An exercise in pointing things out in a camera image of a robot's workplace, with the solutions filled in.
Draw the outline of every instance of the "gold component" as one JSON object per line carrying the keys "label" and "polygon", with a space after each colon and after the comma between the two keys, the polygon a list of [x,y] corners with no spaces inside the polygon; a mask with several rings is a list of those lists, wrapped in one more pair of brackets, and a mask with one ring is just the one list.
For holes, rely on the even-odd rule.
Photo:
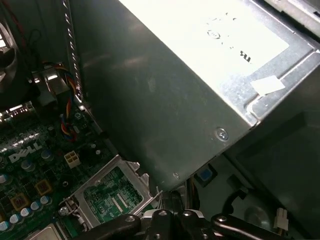
{"label": "gold component", "polygon": [[53,191],[50,183],[46,179],[43,179],[40,182],[38,182],[35,185],[35,188],[38,191],[40,196],[44,196],[44,195],[49,194]]}

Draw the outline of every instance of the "green circuit board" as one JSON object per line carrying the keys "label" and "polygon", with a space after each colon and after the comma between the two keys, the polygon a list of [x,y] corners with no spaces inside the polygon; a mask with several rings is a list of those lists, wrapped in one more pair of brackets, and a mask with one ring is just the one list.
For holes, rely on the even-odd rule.
{"label": "green circuit board", "polygon": [[87,188],[84,199],[100,223],[129,213],[143,200],[119,167],[102,178],[98,186]]}
{"label": "green circuit board", "polygon": [[[73,127],[78,132],[75,142],[66,140],[61,134],[59,116],[42,118],[30,104],[2,114],[0,174],[8,180],[0,184],[1,221],[8,222],[10,216],[20,213],[22,206],[29,208],[32,202],[39,201],[43,195],[50,197],[52,203],[24,218],[10,231],[0,231],[1,240],[23,240],[28,234],[50,223],[61,223],[57,209],[63,198],[78,189],[114,157],[102,137],[96,133],[93,121],[86,112],[75,108],[71,115]],[[42,157],[44,151],[51,152],[51,161]],[[64,158],[71,151],[75,151],[81,162],[72,169]],[[26,161],[31,164],[28,170],[34,168],[32,171],[22,168]]]}

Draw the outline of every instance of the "white connector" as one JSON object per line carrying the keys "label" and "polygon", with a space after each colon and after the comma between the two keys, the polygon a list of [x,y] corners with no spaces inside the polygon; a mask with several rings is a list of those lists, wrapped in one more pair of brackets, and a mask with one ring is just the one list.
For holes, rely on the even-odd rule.
{"label": "white connector", "polygon": [[64,159],[71,169],[81,164],[80,159],[75,151],[68,152],[66,155],[64,155]]}
{"label": "white connector", "polygon": [[288,231],[289,220],[287,219],[288,211],[279,207],[276,210],[276,216],[274,218],[274,225],[273,228],[283,229]]}

